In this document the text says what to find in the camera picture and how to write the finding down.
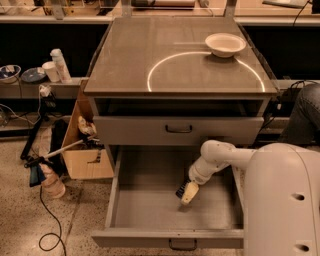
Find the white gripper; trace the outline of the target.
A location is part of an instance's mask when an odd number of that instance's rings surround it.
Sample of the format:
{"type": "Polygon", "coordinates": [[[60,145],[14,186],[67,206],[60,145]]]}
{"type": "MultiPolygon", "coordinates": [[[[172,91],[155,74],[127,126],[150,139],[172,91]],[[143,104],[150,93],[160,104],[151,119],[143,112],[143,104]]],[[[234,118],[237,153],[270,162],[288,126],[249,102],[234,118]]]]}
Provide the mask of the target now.
{"type": "Polygon", "coordinates": [[[199,185],[204,185],[216,172],[216,165],[199,157],[189,168],[188,176],[191,182],[182,187],[181,203],[188,205],[199,191],[199,185]]]}

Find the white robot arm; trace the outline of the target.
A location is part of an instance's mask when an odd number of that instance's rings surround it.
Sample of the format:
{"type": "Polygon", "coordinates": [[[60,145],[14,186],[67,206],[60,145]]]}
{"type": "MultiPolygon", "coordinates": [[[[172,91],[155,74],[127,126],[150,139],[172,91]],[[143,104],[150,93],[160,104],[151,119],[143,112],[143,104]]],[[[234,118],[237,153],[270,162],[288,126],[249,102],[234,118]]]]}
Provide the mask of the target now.
{"type": "Polygon", "coordinates": [[[189,204],[226,167],[244,172],[244,256],[320,256],[320,153],[286,143],[259,149],[209,140],[176,192],[189,204]]]}

